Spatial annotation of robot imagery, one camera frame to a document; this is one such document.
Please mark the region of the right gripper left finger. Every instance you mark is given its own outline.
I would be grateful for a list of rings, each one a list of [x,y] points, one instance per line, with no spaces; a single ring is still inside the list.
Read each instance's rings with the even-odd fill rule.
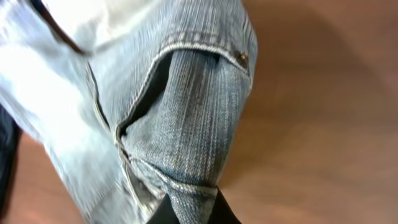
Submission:
[[[168,194],[166,194],[153,216],[147,224],[180,224],[171,204]]]

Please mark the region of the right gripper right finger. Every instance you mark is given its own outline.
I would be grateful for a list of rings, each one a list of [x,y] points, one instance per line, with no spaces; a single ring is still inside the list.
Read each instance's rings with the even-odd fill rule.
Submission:
[[[218,189],[208,224],[241,224],[220,189]]]

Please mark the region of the light blue denim shorts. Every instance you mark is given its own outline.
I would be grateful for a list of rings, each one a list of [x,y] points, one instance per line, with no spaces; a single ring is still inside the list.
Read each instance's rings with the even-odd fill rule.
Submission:
[[[87,223],[207,223],[257,53],[241,1],[1,2],[1,104]]]

